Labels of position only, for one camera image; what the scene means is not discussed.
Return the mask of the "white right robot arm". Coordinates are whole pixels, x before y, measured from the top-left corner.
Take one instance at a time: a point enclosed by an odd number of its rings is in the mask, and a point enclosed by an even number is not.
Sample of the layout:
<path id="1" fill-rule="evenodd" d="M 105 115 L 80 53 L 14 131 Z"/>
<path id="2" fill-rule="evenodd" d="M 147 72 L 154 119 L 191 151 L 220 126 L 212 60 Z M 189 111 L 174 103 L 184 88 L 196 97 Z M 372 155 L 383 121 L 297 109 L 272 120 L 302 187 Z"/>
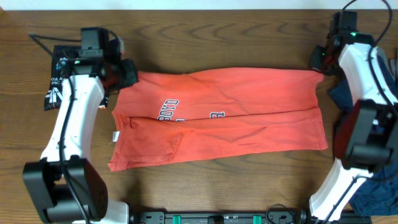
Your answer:
<path id="1" fill-rule="evenodd" d="M 310 211 L 300 218 L 303 223 L 351 223 L 356 217 L 341 216 L 345 205 L 375 172 L 397 160 L 397 98 L 370 34 L 329 34 L 326 46 L 315 48 L 310 65 L 347 80 L 352 109 L 335 132 L 333 166 L 310 197 Z"/>

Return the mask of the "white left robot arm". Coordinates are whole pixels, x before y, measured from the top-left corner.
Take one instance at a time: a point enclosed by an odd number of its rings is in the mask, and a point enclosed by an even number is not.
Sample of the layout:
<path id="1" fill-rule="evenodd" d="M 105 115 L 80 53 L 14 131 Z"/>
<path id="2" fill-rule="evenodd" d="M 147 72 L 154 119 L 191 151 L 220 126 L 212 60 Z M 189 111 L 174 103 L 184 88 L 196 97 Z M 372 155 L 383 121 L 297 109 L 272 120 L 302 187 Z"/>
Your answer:
<path id="1" fill-rule="evenodd" d="M 63 100 L 41 158 L 25 164 L 22 178 L 44 223 L 129 223 L 129 206 L 111 200 L 90 162 L 96 114 L 107 89 L 137 83 L 132 60 L 62 63 Z"/>

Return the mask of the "orange soccer t-shirt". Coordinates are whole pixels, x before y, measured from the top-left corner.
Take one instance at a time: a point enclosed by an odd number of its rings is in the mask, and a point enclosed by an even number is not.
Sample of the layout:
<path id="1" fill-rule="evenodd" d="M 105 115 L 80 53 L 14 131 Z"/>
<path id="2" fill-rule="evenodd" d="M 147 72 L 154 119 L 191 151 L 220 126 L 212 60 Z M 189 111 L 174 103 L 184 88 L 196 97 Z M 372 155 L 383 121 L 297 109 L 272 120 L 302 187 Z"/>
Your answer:
<path id="1" fill-rule="evenodd" d="M 328 147 L 319 73 L 234 67 L 138 78 L 113 109 L 112 171 Z"/>

